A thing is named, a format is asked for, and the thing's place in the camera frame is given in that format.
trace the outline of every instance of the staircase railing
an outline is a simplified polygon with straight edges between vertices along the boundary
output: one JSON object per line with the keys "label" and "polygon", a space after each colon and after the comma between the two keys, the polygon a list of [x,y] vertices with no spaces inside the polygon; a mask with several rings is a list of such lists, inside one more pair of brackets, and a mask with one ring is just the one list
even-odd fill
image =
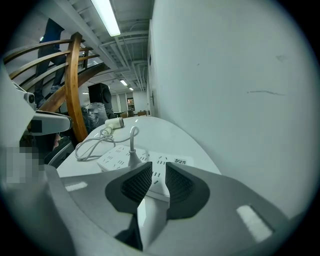
{"label": "staircase railing", "polygon": [[67,55],[65,63],[60,64],[58,66],[50,65],[49,68],[51,69],[49,69],[48,71],[44,72],[38,77],[36,77],[36,75],[32,75],[31,77],[29,77],[27,80],[25,80],[19,85],[24,90],[27,91],[42,79],[53,74],[57,70],[64,68],[65,69],[64,85],[60,89],[58,89],[54,94],[52,94],[47,99],[47,101],[40,107],[39,110],[55,112],[66,100],[68,115],[73,120],[72,129],[78,142],[82,142],[88,136],[82,111],[81,111],[78,87],[80,87],[84,82],[86,82],[88,79],[90,79],[97,73],[108,69],[108,67],[105,64],[101,63],[98,65],[89,67],[85,70],[82,70],[78,74],[78,66],[79,66],[78,62],[99,57],[99,55],[79,57],[79,52],[83,52],[83,51],[88,52],[92,50],[92,48],[90,47],[81,48],[81,43],[83,42],[84,40],[82,40],[82,35],[77,32],[71,36],[71,39],[43,42],[36,45],[26,46],[23,48],[19,48],[19,50],[3,58],[4,64],[7,64],[21,55],[40,49],[42,47],[46,47],[49,45],[68,44],[67,50],[49,54],[44,57],[35,59],[23,65],[22,67],[15,70],[11,74],[9,74],[9,77],[10,79],[13,80],[17,76],[25,72],[26,70],[38,65],[41,62],[51,60],[52,58],[55,58],[60,55]]}

